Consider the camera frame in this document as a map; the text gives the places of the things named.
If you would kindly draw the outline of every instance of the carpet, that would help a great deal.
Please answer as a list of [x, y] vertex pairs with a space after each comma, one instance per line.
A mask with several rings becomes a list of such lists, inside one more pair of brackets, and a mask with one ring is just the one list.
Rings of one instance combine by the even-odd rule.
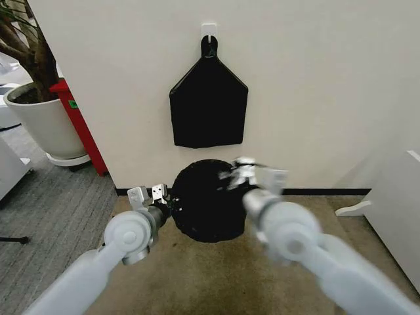
[[[413, 301], [420, 298], [363, 217], [337, 218], [334, 210], [360, 196], [286, 196], [310, 209], [325, 233], [344, 239], [376, 264]], [[118, 197], [113, 214], [130, 210]], [[159, 231], [149, 256], [119, 264], [88, 315], [132, 314], [344, 314], [321, 292], [315, 277], [297, 264], [267, 259], [247, 220], [245, 233], [219, 243], [199, 243], [176, 228], [173, 219]]]
[[71, 172], [51, 164], [22, 126], [0, 137], [21, 157], [26, 175], [0, 202], [0, 314], [21, 314], [80, 254], [97, 248], [117, 196], [111, 178], [92, 165]]

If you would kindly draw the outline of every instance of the red cabinet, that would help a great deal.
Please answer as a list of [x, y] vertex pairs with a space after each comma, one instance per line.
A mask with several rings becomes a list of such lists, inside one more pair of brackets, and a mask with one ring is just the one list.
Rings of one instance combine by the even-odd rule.
[[89, 131], [89, 128], [87, 127], [79, 108], [77, 107], [77, 103], [74, 100], [72, 92], [70, 92], [70, 89], [68, 88], [66, 80], [61, 80], [57, 84], [50, 87], [50, 91], [57, 93], [61, 103], [63, 103], [68, 117], [72, 121], [73, 126], [80, 137], [80, 140], [85, 146], [86, 152], [91, 158], [94, 168], [98, 172], [99, 176], [104, 176], [108, 172], [108, 169], [106, 168], [105, 162], [100, 155], [91, 132]]

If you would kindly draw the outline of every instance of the white hook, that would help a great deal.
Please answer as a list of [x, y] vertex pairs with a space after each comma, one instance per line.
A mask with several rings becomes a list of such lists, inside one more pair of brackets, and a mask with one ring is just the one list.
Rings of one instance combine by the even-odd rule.
[[203, 23], [201, 25], [201, 38], [203, 38], [206, 35], [209, 38], [209, 43], [211, 40], [211, 36], [214, 36], [217, 38], [217, 24], [216, 23]]

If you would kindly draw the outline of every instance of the green label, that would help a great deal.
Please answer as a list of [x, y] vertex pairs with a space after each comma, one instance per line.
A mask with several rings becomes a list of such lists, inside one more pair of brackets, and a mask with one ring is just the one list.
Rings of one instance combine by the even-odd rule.
[[69, 100], [68, 104], [71, 108], [78, 108], [75, 100]]

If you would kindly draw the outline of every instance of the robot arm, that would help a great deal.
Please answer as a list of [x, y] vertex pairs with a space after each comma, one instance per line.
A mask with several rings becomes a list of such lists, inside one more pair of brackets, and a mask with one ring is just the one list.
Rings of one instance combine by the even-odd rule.
[[111, 271], [122, 261], [134, 264], [149, 254], [158, 240], [158, 230], [169, 216], [166, 185], [154, 187], [153, 204], [145, 187], [129, 190], [133, 211], [116, 215], [106, 226], [105, 246], [82, 254], [35, 300], [25, 315], [80, 315], [105, 289]]
[[301, 263], [349, 314], [420, 314], [420, 308], [375, 266], [341, 239], [323, 234], [304, 207], [261, 189], [246, 193], [243, 202], [269, 256]]
[[[282, 201], [285, 172], [264, 168], [263, 186], [256, 186], [255, 162], [234, 162], [229, 190], [248, 185], [242, 201], [257, 238], [268, 256], [301, 263], [318, 280], [321, 290], [349, 314], [420, 315], [413, 304], [376, 267], [345, 242], [323, 234], [318, 220], [304, 207]], [[105, 246], [80, 256], [30, 307], [26, 315], [84, 313], [106, 287], [119, 261], [133, 264], [147, 257], [158, 230], [170, 216], [166, 185], [153, 187], [153, 204], [145, 187], [129, 190], [133, 211], [118, 214], [107, 225]]]

